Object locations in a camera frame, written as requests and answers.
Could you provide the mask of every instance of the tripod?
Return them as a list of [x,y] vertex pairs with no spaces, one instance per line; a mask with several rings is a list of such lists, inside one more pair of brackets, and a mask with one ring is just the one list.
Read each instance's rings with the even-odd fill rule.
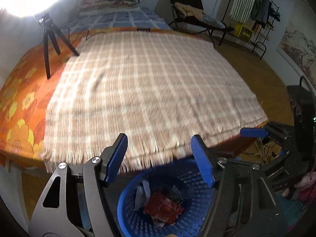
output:
[[55,33],[60,37],[60,39],[68,46],[68,48],[74,53],[74,55],[79,56],[79,53],[76,51],[76,49],[73,47],[73,45],[67,40],[67,38],[63,35],[61,30],[53,23],[53,20],[50,18],[49,13],[46,12],[42,19],[39,21],[40,24],[43,24],[44,26],[44,60],[45,60],[45,69],[46,69],[46,75],[47,79],[50,79],[51,77],[51,71],[49,68],[49,58],[48,58],[48,36],[51,39],[53,43],[53,47],[55,48],[55,51],[58,55],[60,55],[60,49],[56,40]]

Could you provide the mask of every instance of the metal bolt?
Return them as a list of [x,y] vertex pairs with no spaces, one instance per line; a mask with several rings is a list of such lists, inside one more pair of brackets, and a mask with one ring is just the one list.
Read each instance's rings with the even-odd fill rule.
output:
[[101,160],[100,157],[94,157],[91,159],[91,162],[96,164],[96,163],[99,163],[100,160]]
[[260,166],[258,164],[252,164],[252,169],[259,170]]
[[218,158],[218,162],[221,164],[226,164],[227,163],[227,158]]
[[61,162],[61,163],[58,165],[58,167],[59,167],[60,169],[64,169],[65,167],[67,167],[67,164],[66,164],[65,162]]

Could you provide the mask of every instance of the red wrapper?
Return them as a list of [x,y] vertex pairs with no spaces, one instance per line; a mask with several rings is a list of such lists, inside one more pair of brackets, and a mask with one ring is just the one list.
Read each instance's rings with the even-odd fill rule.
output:
[[144,208],[145,213],[169,225],[174,224],[183,211],[184,208],[172,202],[160,192],[155,192],[151,195],[148,204]]

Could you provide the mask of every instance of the yellow crate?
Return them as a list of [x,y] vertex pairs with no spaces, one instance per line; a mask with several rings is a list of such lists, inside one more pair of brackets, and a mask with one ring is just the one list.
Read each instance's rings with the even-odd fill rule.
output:
[[248,28],[247,26],[241,24],[241,23],[237,23],[235,25],[235,32],[234,35],[246,42],[250,41],[250,38],[253,35],[253,31]]

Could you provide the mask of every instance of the clothes rack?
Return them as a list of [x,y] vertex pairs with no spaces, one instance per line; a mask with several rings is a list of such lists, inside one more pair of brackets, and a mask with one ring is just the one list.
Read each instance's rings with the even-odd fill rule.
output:
[[[231,2],[231,0],[228,1],[228,4],[227,4],[226,10],[225,10],[225,13],[224,13],[222,22],[224,22],[224,19],[225,19],[225,17],[226,17],[226,14],[227,14],[227,11],[228,11],[228,8],[229,8],[229,5],[230,5],[230,2]],[[273,0],[270,0],[270,2],[276,7],[276,11],[278,12],[278,11],[279,11],[279,7],[276,5],[276,3],[275,3]],[[247,42],[248,44],[251,44],[251,45],[253,46],[253,49],[249,49],[249,48],[246,48],[246,47],[242,46],[243,48],[246,48],[246,49],[248,49],[248,50],[251,50],[251,53],[253,53],[256,48],[260,49],[260,50],[263,52],[262,55],[260,56],[260,60],[263,58],[264,54],[265,54],[266,51],[267,51],[267,47],[266,47],[266,45],[264,44],[264,42],[265,42],[266,40],[269,40],[269,39],[268,39],[269,33],[270,33],[271,30],[273,31],[273,24],[274,24],[274,21],[275,21],[275,19],[273,18],[272,23],[271,23],[271,26],[269,26],[269,25],[267,24],[267,27],[269,28],[267,34],[262,34],[262,33],[261,33],[261,31],[262,31],[262,29],[263,29],[263,27],[261,26],[259,32],[255,32],[255,34],[258,33],[258,34],[257,34],[257,37],[256,37],[256,39],[255,39],[255,41],[253,42],[253,41],[250,40],[249,42]],[[234,35],[231,34],[231,33],[223,33],[223,35],[222,35],[222,37],[221,37],[221,39],[220,39],[220,41],[219,41],[219,46],[223,43],[226,34],[228,34],[228,35],[230,35],[230,36],[232,36],[232,37],[235,37],[235,38],[237,38],[237,39],[243,40],[243,39],[241,39],[241,38],[239,38],[239,37],[234,36]],[[264,40],[263,40],[263,41],[257,41],[259,36],[263,36],[263,37],[264,37]]]

